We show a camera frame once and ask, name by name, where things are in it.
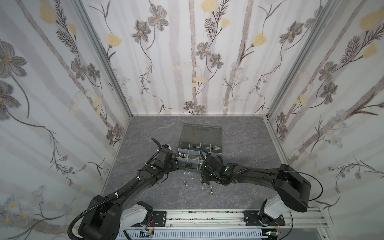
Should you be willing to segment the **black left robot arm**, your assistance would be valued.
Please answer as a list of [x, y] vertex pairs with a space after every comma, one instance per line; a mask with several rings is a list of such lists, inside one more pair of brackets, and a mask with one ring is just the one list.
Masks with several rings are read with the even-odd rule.
[[103, 197], [95, 196], [86, 210], [75, 217], [68, 226], [71, 240], [114, 240], [122, 231], [121, 216], [127, 204], [136, 195], [154, 186], [165, 175], [176, 171], [177, 157], [168, 145], [161, 145], [152, 138], [158, 149], [137, 171], [137, 176], [119, 190]]

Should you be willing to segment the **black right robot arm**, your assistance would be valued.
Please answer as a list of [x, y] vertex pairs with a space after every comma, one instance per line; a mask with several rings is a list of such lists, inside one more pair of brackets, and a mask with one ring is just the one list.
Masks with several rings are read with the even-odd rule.
[[245, 167], [235, 163], [224, 164], [221, 157], [200, 151], [204, 183], [216, 182], [223, 186], [244, 183], [266, 187], [277, 195], [264, 200], [257, 213], [261, 225], [266, 226], [289, 211], [307, 212], [312, 185], [289, 165], [273, 169]]

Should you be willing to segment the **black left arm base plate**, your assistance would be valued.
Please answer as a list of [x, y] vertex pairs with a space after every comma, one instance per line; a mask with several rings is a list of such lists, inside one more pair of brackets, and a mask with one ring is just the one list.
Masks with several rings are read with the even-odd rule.
[[167, 212], [166, 211], [154, 211], [149, 215], [151, 218], [149, 222], [145, 225], [146, 228], [157, 228], [157, 227], [165, 227], [167, 220]]

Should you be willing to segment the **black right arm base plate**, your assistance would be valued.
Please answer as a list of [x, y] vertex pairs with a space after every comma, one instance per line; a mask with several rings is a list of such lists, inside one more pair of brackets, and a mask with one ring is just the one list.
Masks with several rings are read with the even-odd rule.
[[285, 226], [285, 220], [282, 215], [277, 219], [272, 219], [268, 215], [260, 215], [259, 210], [256, 211], [244, 211], [244, 222], [247, 227], [277, 227]]

